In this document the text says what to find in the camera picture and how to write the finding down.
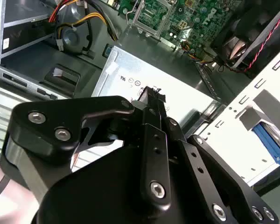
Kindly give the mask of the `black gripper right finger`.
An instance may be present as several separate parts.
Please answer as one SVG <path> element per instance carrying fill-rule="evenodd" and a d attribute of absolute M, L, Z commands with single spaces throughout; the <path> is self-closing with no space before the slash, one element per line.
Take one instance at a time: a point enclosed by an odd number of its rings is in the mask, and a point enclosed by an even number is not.
<path fill-rule="evenodd" d="M 188 224 L 277 224 L 269 205 L 198 135 L 188 138 L 165 111 L 166 97 L 155 92 L 168 156 L 175 211 Z"/>

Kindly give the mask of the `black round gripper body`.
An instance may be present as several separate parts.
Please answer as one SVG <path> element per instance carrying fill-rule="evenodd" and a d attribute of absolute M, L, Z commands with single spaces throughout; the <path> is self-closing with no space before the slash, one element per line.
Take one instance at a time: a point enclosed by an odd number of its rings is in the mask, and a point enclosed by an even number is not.
<path fill-rule="evenodd" d="M 210 224 L 197 186 L 181 163 L 169 163 L 171 206 L 160 216 L 140 195 L 142 152 L 117 149 L 58 181 L 44 197 L 39 224 Z"/>

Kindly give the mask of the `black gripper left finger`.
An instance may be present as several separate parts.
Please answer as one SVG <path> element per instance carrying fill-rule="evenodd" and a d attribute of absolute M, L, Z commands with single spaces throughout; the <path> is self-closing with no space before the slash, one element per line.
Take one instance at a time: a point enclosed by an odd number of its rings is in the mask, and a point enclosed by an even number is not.
<path fill-rule="evenodd" d="M 38 202 L 70 171 L 72 156 L 103 140 L 119 138 L 142 153 L 136 195 L 150 209 L 171 205 L 167 137 L 162 130 L 166 97 L 144 88 L 134 106 L 121 96 L 35 101 L 11 113 L 0 155 L 9 176 L 20 174 Z"/>

